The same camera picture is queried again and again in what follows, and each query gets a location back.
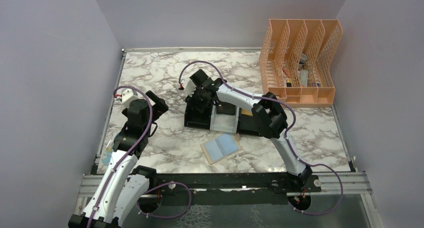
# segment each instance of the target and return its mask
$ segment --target cable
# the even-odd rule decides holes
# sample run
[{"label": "cable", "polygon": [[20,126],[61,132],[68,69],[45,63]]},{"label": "cable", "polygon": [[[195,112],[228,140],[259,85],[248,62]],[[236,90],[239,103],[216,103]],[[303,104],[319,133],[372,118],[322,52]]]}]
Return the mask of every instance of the cable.
[{"label": "cable", "polygon": [[187,192],[188,192],[188,205],[184,209],[183,212],[181,212],[180,214],[177,214],[177,215],[169,216],[169,217],[158,216],[158,215],[150,215],[150,213],[144,213],[142,211],[142,209],[140,208],[140,204],[137,202],[137,207],[139,209],[139,213],[138,214],[143,214],[143,215],[145,215],[147,217],[155,217],[155,218],[161,218],[161,219],[174,219],[174,218],[177,218],[177,217],[180,217],[180,216],[184,215],[190,209],[190,207],[192,206],[192,193],[190,192],[190,189],[185,184],[180,183],[180,182],[168,182],[168,183],[164,183],[162,185],[159,185],[157,187],[153,187],[152,189],[146,191],[144,194],[150,193],[150,192],[152,192],[152,191],[154,191],[154,190],[156,190],[158,188],[161,188],[161,187],[164,187],[164,186],[167,186],[167,185],[171,185],[171,184],[176,184],[176,185],[183,186],[187,190]]},{"label": "cable", "polygon": [[[230,85],[228,85],[227,84],[227,82],[225,81],[225,79],[224,79],[224,77],[223,77],[223,75],[222,75],[222,73],[220,72],[220,70],[215,66],[215,65],[213,65],[212,63],[210,63],[210,62],[207,62],[207,61],[193,61],[193,62],[191,62],[191,63],[189,63],[189,64],[187,64],[183,69],[182,69],[182,71],[181,71],[181,73],[179,74],[179,78],[178,78],[178,83],[180,84],[180,87],[183,87],[183,84],[181,83],[181,76],[183,75],[183,72],[185,71],[185,69],[186,68],[188,68],[190,65],[192,65],[192,64],[194,64],[194,63],[206,63],[206,64],[208,64],[208,65],[210,65],[210,66],[212,66],[217,72],[218,72],[218,75],[219,75],[219,77],[221,78],[221,80],[222,80],[222,82],[223,82],[223,84],[226,86],[226,87],[228,87],[229,89],[231,89],[231,90],[233,90],[233,91],[235,91],[235,92],[238,92],[238,93],[240,93],[241,95],[244,95],[244,96],[247,96],[247,97],[252,97],[250,94],[247,94],[247,93],[245,93],[245,92],[243,92],[243,91],[240,91],[240,90],[238,90],[238,89],[236,89],[236,88],[234,88],[234,87],[231,87]],[[330,212],[332,212],[332,211],[334,211],[339,205],[340,205],[340,203],[342,202],[342,199],[343,199],[343,184],[342,184],[342,180],[340,179],[340,176],[337,174],[337,172],[335,171],[335,170],[333,170],[331,167],[329,167],[329,166],[327,166],[326,164],[323,164],[323,163],[318,163],[318,164],[314,164],[314,165],[312,165],[312,164],[309,164],[309,163],[307,163],[307,162],[305,162],[304,160],[302,160],[297,154],[296,154],[296,152],[294,151],[294,149],[293,149],[293,147],[292,147],[292,144],[290,143],[290,140],[289,140],[289,138],[288,138],[288,134],[287,134],[287,132],[295,125],[295,122],[296,122],[296,114],[295,114],[295,111],[293,111],[293,109],[291,108],[291,107],[289,107],[287,104],[285,104],[285,103],[283,103],[283,102],[281,102],[281,101],[279,101],[279,100],[276,100],[276,99],[272,99],[272,98],[268,98],[268,97],[259,97],[259,96],[254,96],[253,97],[254,99],[264,99],[264,100],[268,100],[268,101],[272,101],[272,102],[277,102],[277,103],[279,103],[279,104],[281,104],[281,105],[283,105],[284,107],[286,107],[290,112],[291,112],[291,114],[293,115],[293,122],[290,124],[290,126],[288,126],[287,127],[287,129],[285,130],[285,132],[284,132],[284,139],[286,140],[286,142],[287,142],[287,144],[288,144],[288,147],[290,148],[290,151],[293,153],[293,155],[294,155],[294,157],[297,159],[297,160],[299,160],[301,163],[303,163],[303,164],[305,164],[305,165],[307,165],[307,166],[310,166],[310,167],[318,167],[318,166],[323,166],[323,167],[326,167],[327,169],[329,169],[331,172],[333,172],[334,174],[335,174],[335,176],[337,177],[337,179],[338,179],[338,182],[340,183],[340,198],[339,198],[339,200],[338,200],[338,202],[336,203],[336,205],[334,206],[334,207],[332,207],[331,209],[329,209],[329,210],[327,210],[327,211],[325,211],[325,212],[318,212],[318,213],[310,213],[310,212],[305,212],[305,211],[301,211],[301,210],[299,210],[299,209],[296,209],[295,207],[293,207],[293,210],[295,210],[295,211],[297,211],[297,212],[299,212],[299,213],[302,213],[302,214],[305,214],[305,215],[309,215],[309,216],[320,216],[320,215],[325,215],[325,214],[328,214],[328,213],[330,213]]]},{"label": "cable", "polygon": [[[149,98],[142,92],[142,91],[140,91],[140,90],[138,90],[137,88],[135,88],[135,87],[133,87],[133,86],[119,86],[119,87],[117,87],[117,88],[115,88],[115,90],[113,91],[113,97],[114,98],[116,98],[116,94],[117,94],[117,91],[119,90],[119,89],[121,89],[121,88],[129,88],[129,89],[132,89],[132,90],[134,90],[134,91],[136,91],[136,92],[138,92],[139,94],[141,94],[142,96],[143,96],[143,98],[146,100],[146,102],[147,102],[147,104],[148,104],[148,109],[149,109],[149,116],[148,116],[148,122],[147,122],[147,128],[149,128],[151,125],[152,125],[152,118],[153,118],[153,108],[152,108],[152,104],[150,103],[150,101],[149,101]],[[126,156],[128,156],[131,152],[133,152],[133,150],[136,148],[136,146],[140,143],[140,141],[145,137],[145,135],[147,134],[147,131],[148,131],[149,129],[145,129],[144,131],[143,131],[143,134],[140,136],[140,138],[134,143],[134,145],[132,145],[131,147],[130,147],[130,149],[118,160],[118,162],[115,164],[115,166],[113,167],[113,169],[116,171],[117,170],[117,168],[121,165],[121,162],[125,159],[125,157]],[[104,185],[103,185],[103,187],[101,188],[101,191],[100,191],[100,193],[99,193],[99,195],[98,195],[98,197],[97,197],[97,201],[95,202],[95,204],[94,204],[94,207],[93,208],[97,208],[97,207],[99,207],[99,204],[100,204],[100,201],[102,200],[102,197],[103,197],[103,195],[105,194],[105,191],[106,191],[106,188],[108,187],[108,184],[109,184],[109,182],[111,181],[111,179],[112,179],[112,176],[114,175],[114,173],[113,172],[111,172],[111,173],[109,173],[109,175],[108,175],[108,177],[107,177],[107,179],[106,179],[106,181],[104,182]],[[92,221],[93,221],[93,217],[94,217],[94,214],[96,213],[96,211],[95,210],[93,210],[92,212],[91,212],[91,215],[90,215],[90,218],[88,219],[88,223],[87,223],[87,228],[90,228],[90,225],[91,225],[91,223],[92,223]]]}]

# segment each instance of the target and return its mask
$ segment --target yellow object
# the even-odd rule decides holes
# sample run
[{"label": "yellow object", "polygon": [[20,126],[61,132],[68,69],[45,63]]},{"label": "yellow object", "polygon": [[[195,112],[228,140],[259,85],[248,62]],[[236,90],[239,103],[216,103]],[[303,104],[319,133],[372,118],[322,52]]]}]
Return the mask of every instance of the yellow object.
[{"label": "yellow object", "polygon": [[242,113],[243,115],[252,116],[252,113],[251,113],[251,112],[246,111],[246,110],[244,110],[244,109],[242,109],[241,113]]}]

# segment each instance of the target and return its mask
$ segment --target gray wall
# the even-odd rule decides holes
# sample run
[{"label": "gray wall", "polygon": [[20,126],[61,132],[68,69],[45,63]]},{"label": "gray wall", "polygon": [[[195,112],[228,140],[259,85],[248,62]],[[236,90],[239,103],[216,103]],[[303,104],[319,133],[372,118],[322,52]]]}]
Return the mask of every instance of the gray wall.
[{"label": "gray wall", "polygon": [[384,227],[422,227],[423,0],[347,0],[332,75],[348,149]]},{"label": "gray wall", "polygon": [[260,47],[270,18],[335,18],[345,0],[96,0],[124,48]]},{"label": "gray wall", "polygon": [[67,227],[120,50],[95,0],[0,0],[1,227]]}]

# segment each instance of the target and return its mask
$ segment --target marble tabletop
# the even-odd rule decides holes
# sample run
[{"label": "marble tabletop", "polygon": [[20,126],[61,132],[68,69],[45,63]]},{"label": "marble tabletop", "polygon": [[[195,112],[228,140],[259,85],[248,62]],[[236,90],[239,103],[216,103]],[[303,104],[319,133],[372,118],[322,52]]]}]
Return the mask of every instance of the marble tabletop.
[{"label": "marble tabletop", "polygon": [[[169,111],[158,120],[158,129],[143,151],[137,165],[152,167],[158,173],[233,173],[284,172],[284,162],[271,141],[263,137],[241,135],[241,151],[210,165],[201,149],[203,142],[221,135],[221,132],[184,127],[183,93],[178,90],[178,76],[182,68],[194,60],[215,64],[224,78],[236,87],[262,93],[258,51],[238,52],[131,52],[127,53],[120,85],[153,91],[163,98]],[[188,78],[203,69],[213,79],[217,73],[206,64],[194,64],[183,75]],[[107,143],[119,132],[126,121],[121,114],[124,107],[113,105],[103,143],[98,173],[107,168]],[[336,171],[349,171],[348,159],[331,108],[296,108],[297,122],[291,135],[303,159],[309,163],[325,163]],[[286,111],[287,122],[292,115]],[[328,171],[314,167],[313,171]]]}]

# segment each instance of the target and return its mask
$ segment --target purple cable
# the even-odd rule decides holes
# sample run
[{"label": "purple cable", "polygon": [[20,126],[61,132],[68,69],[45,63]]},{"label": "purple cable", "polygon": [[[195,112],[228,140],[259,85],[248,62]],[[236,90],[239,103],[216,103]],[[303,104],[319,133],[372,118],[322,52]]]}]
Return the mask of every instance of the purple cable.
[{"label": "purple cable", "polygon": [[150,189],[150,190],[148,190],[148,191],[146,191],[144,194],[147,194],[147,193],[150,193],[150,192],[152,192],[152,191],[154,191],[154,190],[156,190],[156,189],[158,189],[158,188],[161,188],[161,187],[164,187],[164,186],[167,186],[167,185],[170,185],[170,184],[176,184],[176,185],[181,185],[181,186],[183,186],[186,190],[187,190],[187,192],[188,192],[188,205],[187,205],[187,207],[184,209],[184,211],[183,212],[181,212],[180,214],[177,214],[177,215],[173,215],[173,216],[170,216],[170,217],[164,217],[164,216],[157,216],[157,215],[150,215],[150,213],[144,213],[143,211],[142,211],[142,209],[140,208],[140,204],[137,202],[137,207],[138,207],[138,209],[139,209],[139,214],[143,214],[143,215],[146,215],[146,216],[148,216],[148,217],[155,217],[155,218],[161,218],[161,219],[174,219],[174,218],[177,218],[177,217],[180,217],[180,216],[182,216],[182,215],[184,215],[189,209],[190,209],[190,207],[192,206],[192,193],[190,192],[190,189],[185,185],[185,184],[183,184],[183,183],[180,183],[180,182],[168,182],[168,183],[164,183],[164,184],[161,184],[161,185],[159,185],[159,186],[157,186],[157,187],[154,187],[154,188],[152,188],[152,189]]},{"label": "purple cable", "polygon": [[[114,94],[113,97],[114,98],[116,97],[117,91],[121,88],[132,89],[132,90],[138,92],[139,94],[141,94],[144,97],[144,99],[147,101],[148,109],[149,109],[147,127],[150,127],[152,125],[153,109],[152,109],[152,104],[149,101],[149,98],[142,91],[138,90],[137,88],[135,88],[133,86],[119,86],[119,87],[115,88],[115,90],[113,91],[113,94]],[[136,146],[140,143],[140,141],[142,141],[142,139],[145,137],[148,130],[149,129],[145,129],[143,134],[134,143],[134,145],[131,146],[130,149],[118,160],[118,162],[113,167],[114,170],[116,170],[120,166],[121,162],[125,159],[125,157],[128,156],[136,148]],[[97,197],[97,201],[95,202],[94,207],[99,207],[100,200],[102,199],[103,195],[105,194],[106,188],[108,187],[108,184],[111,181],[113,174],[114,174],[113,172],[109,173],[109,176],[107,177],[106,181],[104,182],[103,187],[101,188],[101,191],[100,191],[100,193]],[[96,213],[96,211],[94,211],[94,210],[91,212],[90,218],[88,219],[87,228],[90,228],[90,225],[93,221],[93,217],[94,217],[95,213]]]},{"label": "purple cable", "polygon": [[[233,88],[233,87],[231,87],[230,85],[228,85],[227,84],[227,82],[225,81],[225,79],[224,79],[224,77],[223,77],[223,75],[222,75],[222,73],[220,72],[220,70],[215,66],[215,65],[213,65],[212,63],[210,63],[210,62],[207,62],[207,61],[193,61],[193,62],[191,62],[191,63],[189,63],[189,64],[187,64],[183,69],[182,69],[182,71],[181,71],[181,73],[179,74],[179,78],[178,78],[178,83],[179,84],[181,84],[181,76],[183,75],[183,72],[184,72],[184,70],[187,68],[187,67],[189,67],[190,65],[192,65],[192,64],[194,64],[194,63],[206,63],[206,64],[208,64],[208,65],[210,65],[210,66],[212,66],[217,72],[218,72],[218,75],[219,75],[219,77],[221,78],[221,80],[222,80],[222,82],[224,83],[224,85],[225,86],[227,86],[228,88],[230,88],[230,89],[232,89],[233,91],[235,91],[235,92],[238,92],[238,93],[240,93],[241,95],[244,95],[244,96],[247,96],[247,97],[251,97],[251,95],[250,94],[247,94],[247,93],[245,93],[245,92],[243,92],[243,91],[240,91],[240,90],[238,90],[238,89],[236,89],[236,88]],[[340,198],[339,198],[339,200],[337,201],[337,203],[336,203],[336,205],[333,207],[333,208],[331,208],[331,209],[329,209],[329,210],[327,210],[327,211],[325,211],[325,212],[318,212],[318,213],[310,213],[310,212],[305,212],[305,211],[301,211],[301,210],[298,210],[298,209],[296,209],[295,207],[293,207],[293,209],[295,210],[295,211],[297,211],[297,212],[300,212],[300,213],[302,213],[302,214],[305,214],[305,215],[310,215],[310,216],[320,216],[320,215],[325,215],[325,214],[328,214],[328,213],[330,213],[330,212],[332,212],[332,211],[334,211],[339,205],[340,205],[340,203],[342,202],[342,199],[343,199],[343,184],[342,184],[342,180],[340,179],[340,176],[337,174],[337,172],[335,171],[335,170],[333,170],[331,167],[329,167],[329,166],[327,166],[326,164],[322,164],[322,163],[318,163],[318,164],[315,164],[315,165],[312,165],[312,164],[309,164],[309,163],[307,163],[307,162],[305,162],[304,160],[302,160],[297,154],[296,154],[296,152],[294,151],[294,149],[293,149],[293,147],[292,147],[292,144],[290,143],[290,141],[289,141],[289,139],[287,138],[287,132],[295,125],[295,122],[296,122],[296,114],[295,114],[295,111],[293,111],[293,109],[291,108],[291,107],[289,107],[287,104],[285,104],[285,103],[283,103],[283,102],[281,102],[281,101],[278,101],[278,100],[276,100],[276,99],[272,99],[272,98],[268,98],[268,97],[258,97],[258,96],[255,96],[255,97],[253,97],[254,99],[264,99],[264,100],[268,100],[268,101],[272,101],[272,102],[277,102],[277,103],[279,103],[279,104],[281,104],[281,105],[283,105],[284,107],[286,107],[292,114],[293,114],[293,122],[292,122],[292,124],[290,124],[290,126],[289,127],[287,127],[287,129],[285,130],[285,132],[284,132],[284,138],[285,138],[285,140],[286,140],[286,142],[287,142],[287,144],[288,144],[288,147],[290,148],[290,150],[291,150],[291,152],[293,153],[293,155],[294,155],[294,157],[296,157],[296,159],[298,159],[301,163],[303,163],[303,164],[305,164],[305,165],[307,165],[307,166],[310,166],[310,167],[318,167],[318,166],[323,166],[323,167],[326,167],[326,168],[328,168],[331,172],[333,172],[334,174],[335,174],[335,176],[337,177],[337,179],[338,179],[338,182],[340,183]]]}]

